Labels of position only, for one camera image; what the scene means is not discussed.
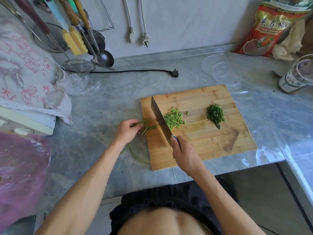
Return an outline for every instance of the white power cord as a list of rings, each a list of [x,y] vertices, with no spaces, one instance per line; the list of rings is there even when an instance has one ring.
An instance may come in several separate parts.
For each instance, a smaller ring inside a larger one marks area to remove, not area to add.
[[[133,25],[131,24],[131,14],[129,13],[127,0],[125,0],[125,5],[126,5],[128,18],[129,18],[129,25],[130,25],[130,27],[129,27],[129,43],[134,43],[135,42],[135,36],[134,36]]]
[[[142,0],[140,0],[140,5],[141,5],[141,15],[142,15],[142,21],[143,21],[143,28],[145,29],[145,33],[144,36],[142,38],[142,43],[144,46],[148,47],[149,44],[149,38],[147,36],[147,29],[146,29],[146,23],[145,23],[145,17],[143,15],[143,4],[142,4]]]

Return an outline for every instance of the forearm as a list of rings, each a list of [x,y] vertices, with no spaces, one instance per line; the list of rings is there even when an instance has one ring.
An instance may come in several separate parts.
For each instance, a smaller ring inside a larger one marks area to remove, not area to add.
[[[225,235],[265,235],[204,166],[192,177],[205,193]]]
[[[90,169],[67,191],[49,213],[36,235],[83,235],[102,200],[123,145],[112,142]]]

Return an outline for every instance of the glass jar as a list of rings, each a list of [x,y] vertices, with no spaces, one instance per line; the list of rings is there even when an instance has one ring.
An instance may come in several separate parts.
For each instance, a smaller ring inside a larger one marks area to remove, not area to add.
[[[286,94],[294,95],[313,86],[313,54],[299,58],[291,69],[278,81],[278,88]]]

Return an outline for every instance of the stomach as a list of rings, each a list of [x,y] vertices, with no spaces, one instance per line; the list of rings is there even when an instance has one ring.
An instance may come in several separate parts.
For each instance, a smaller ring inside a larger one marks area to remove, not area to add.
[[[196,218],[167,207],[146,208],[132,215],[118,235],[212,235]]]

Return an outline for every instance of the gray marble countertop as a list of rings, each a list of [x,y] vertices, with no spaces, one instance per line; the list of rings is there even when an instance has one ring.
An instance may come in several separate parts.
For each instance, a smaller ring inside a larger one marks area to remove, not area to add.
[[[201,69],[210,56],[208,68],[220,61],[230,61],[242,72],[242,81],[228,87],[240,113],[258,146],[255,151],[205,161],[213,174],[242,170],[287,160],[312,196],[313,184],[313,91],[286,95],[277,88],[278,79],[271,70],[285,73],[291,63],[266,57],[251,57],[230,52],[203,54],[203,50],[184,51],[178,57],[164,54],[128,58],[118,62],[117,70],[177,68],[179,78],[162,72],[90,74],[101,88],[93,96],[72,97],[73,126],[57,120],[52,144],[50,177],[41,207],[47,211],[96,161],[113,139],[120,121],[142,119],[140,98],[170,92],[217,85]],[[136,137],[138,156],[149,158],[147,144]],[[121,154],[109,178],[104,198],[135,190],[176,184],[191,180],[178,167],[152,171],[150,164],[136,161],[126,151]]]

